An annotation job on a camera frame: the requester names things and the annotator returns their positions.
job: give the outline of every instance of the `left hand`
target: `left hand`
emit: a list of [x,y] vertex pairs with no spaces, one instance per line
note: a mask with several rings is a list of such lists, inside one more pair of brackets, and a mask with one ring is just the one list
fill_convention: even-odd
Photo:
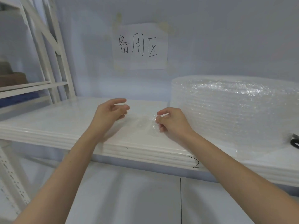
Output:
[[115,98],[98,106],[95,115],[88,129],[89,134],[100,140],[105,133],[112,127],[115,121],[122,119],[130,109],[129,105],[117,105],[124,103],[127,99]]

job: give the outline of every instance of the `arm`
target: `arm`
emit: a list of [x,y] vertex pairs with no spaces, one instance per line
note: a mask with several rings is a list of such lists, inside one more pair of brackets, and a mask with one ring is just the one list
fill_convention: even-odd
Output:
[[98,106],[88,129],[14,224],[65,223],[95,146],[129,109],[128,105],[115,104],[125,101],[112,99]]
[[166,108],[157,114],[160,131],[169,131],[185,144],[254,223],[299,222],[299,204],[286,192],[198,135],[180,109]]

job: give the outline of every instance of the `bubble wrap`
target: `bubble wrap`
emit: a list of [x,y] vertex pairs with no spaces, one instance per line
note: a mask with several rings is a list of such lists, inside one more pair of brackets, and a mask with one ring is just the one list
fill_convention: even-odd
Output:
[[179,107],[203,137],[238,158],[285,147],[299,124],[299,84],[258,77],[194,75],[172,80]]

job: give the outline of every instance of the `scissors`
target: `scissors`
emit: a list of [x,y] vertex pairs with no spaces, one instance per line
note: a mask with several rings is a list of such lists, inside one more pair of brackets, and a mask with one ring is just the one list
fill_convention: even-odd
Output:
[[290,143],[292,146],[299,149],[299,136],[296,134],[293,134],[293,139],[291,140]]

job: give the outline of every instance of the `forearm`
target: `forearm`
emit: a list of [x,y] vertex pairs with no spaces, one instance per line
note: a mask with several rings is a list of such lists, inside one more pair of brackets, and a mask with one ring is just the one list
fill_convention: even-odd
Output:
[[14,223],[65,223],[96,144],[86,131]]
[[218,147],[194,133],[184,143],[255,223],[297,223],[298,204]]

